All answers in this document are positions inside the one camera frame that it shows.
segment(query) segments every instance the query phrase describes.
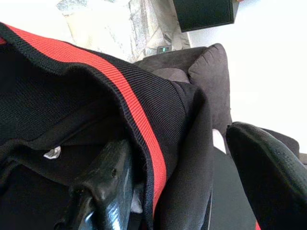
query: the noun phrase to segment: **gray sofa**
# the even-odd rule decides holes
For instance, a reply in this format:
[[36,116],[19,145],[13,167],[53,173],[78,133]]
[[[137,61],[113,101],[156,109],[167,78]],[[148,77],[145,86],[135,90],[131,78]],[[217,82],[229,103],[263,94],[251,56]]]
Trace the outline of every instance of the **gray sofa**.
[[213,128],[224,136],[232,120],[227,55],[221,44],[154,55],[135,64],[162,78],[202,88],[209,99]]

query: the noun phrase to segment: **red trim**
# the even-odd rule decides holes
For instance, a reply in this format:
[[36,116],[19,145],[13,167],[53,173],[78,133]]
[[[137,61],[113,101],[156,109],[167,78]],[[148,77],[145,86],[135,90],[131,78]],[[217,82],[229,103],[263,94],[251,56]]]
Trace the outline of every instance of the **red trim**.
[[260,228],[258,222],[256,222],[256,230],[261,230],[261,228]]
[[158,199],[166,184],[166,165],[160,145],[148,121],[148,118],[138,98],[134,94],[128,81],[125,79],[122,73],[111,63],[95,54],[89,53],[82,49],[78,49],[72,45],[58,40],[30,34],[12,26],[8,27],[18,36],[20,36],[24,41],[29,43],[32,47],[48,56],[49,58],[60,62],[75,62],[89,65],[102,72],[116,85],[128,105],[132,117],[146,142],[152,158],[154,172],[154,213]]
[[4,45],[5,43],[6,41],[2,37],[0,37],[0,45]]

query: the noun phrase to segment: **black fabric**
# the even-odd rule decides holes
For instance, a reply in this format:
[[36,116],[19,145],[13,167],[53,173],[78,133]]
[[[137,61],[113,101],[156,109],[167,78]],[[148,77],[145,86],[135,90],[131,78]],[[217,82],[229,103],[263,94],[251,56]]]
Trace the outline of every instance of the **black fabric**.
[[68,201],[68,187],[18,166],[10,175],[10,186],[0,198],[0,228],[53,230]]
[[27,152],[25,149],[19,149],[10,155],[10,159],[49,180],[70,186],[99,155],[102,148],[103,146],[99,145],[61,146],[60,157],[54,160],[45,158],[44,151]]
[[160,199],[162,230],[201,229],[204,222],[213,182],[212,124],[207,99],[194,103],[199,111]]
[[149,72],[163,68],[176,68],[187,74],[190,66],[205,49],[206,47],[197,47],[149,56],[136,62],[135,65]]
[[0,69],[2,75],[15,78],[14,93],[0,99],[0,145],[10,138],[33,140],[93,98],[105,95],[83,69],[71,69],[65,78],[50,74],[11,45],[0,46]]
[[255,230],[256,218],[244,193],[235,163],[214,148],[210,230]]
[[210,221],[211,221],[211,210],[212,210],[212,191],[209,197],[209,202],[206,208],[205,218],[201,227],[201,230],[209,230],[210,229]]
[[128,230],[139,230],[142,222],[142,215],[137,213],[131,213]]
[[301,230],[307,224],[307,170],[262,129],[233,123],[227,143],[262,230]]
[[63,145],[101,145],[111,140],[122,139],[127,135],[125,124],[119,116],[110,113],[109,116],[101,118],[101,120],[80,130],[66,140]]
[[1,164],[0,167],[0,195],[5,193],[8,186],[8,180],[12,171],[20,164],[16,161],[7,160],[5,163]]

